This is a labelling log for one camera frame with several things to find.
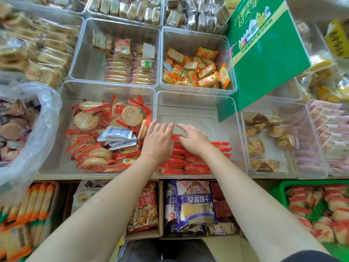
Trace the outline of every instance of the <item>person's left hand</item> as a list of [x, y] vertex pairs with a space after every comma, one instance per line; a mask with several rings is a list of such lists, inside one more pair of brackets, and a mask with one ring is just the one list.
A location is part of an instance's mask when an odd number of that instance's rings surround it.
[[157, 123], [157, 120], [149, 125], [147, 135], [144, 139], [142, 154], [152, 156], [158, 165], [164, 163], [173, 153], [174, 143], [172, 133], [174, 123]]

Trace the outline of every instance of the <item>dark sleeve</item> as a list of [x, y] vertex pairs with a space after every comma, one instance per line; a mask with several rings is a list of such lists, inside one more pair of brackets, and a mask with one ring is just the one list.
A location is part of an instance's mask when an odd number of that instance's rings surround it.
[[339, 259], [320, 251], [301, 251], [295, 253], [282, 262], [341, 262]]

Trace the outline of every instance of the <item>person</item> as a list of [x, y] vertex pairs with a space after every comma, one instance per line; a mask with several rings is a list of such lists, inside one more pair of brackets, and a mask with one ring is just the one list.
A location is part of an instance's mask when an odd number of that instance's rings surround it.
[[[57, 228], [27, 262], [109, 261], [142, 189], [156, 167], [173, 152], [171, 137], [174, 127], [174, 123], [159, 124], [154, 120], [137, 161]], [[212, 170], [240, 228], [261, 262], [339, 261], [330, 256], [285, 207], [214, 147], [203, 132], [188, 124], [178, 124], [177, 127], [187, 135], [187, 138], [178, 139], [180, 144], [202, 157]], [[118, 261], [156, 262], [161, 255], [171, 261], [215, 261], [202, 240], [173, 241], [177, 243], [130, 241], [121, 247]], [[171, 251], [162, 252], [159, 250], [161, 245], [169, 246]]]

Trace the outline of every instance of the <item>empty plastic bin bottom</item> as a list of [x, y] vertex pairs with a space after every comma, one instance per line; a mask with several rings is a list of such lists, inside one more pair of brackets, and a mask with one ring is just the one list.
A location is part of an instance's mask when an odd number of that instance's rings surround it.
[[[229, 147], [233, 148], [231, 160], [246, 171], [240, 125], [231, 97], [160, 91], [155, 108], [159, 123], [191, 124], [204, 132], [210, 141], [229, 142]], [[224, 116], [227, 110], [230, 116]], [[173, 133], [186, 136], [178, 127]]]

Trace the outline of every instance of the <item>person's right hand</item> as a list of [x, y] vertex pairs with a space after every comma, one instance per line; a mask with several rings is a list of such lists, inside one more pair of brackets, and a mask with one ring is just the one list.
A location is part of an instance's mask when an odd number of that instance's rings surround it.
[[188, 136], [188, 138], [179, 137], [178, 141], [180, 145], [186, 148], [189, 152], [201, 156], [208, 147], [212, 146], [206, 134], [195, 128], [193, 125], [177, 124], [177, 127], [181, 128]]

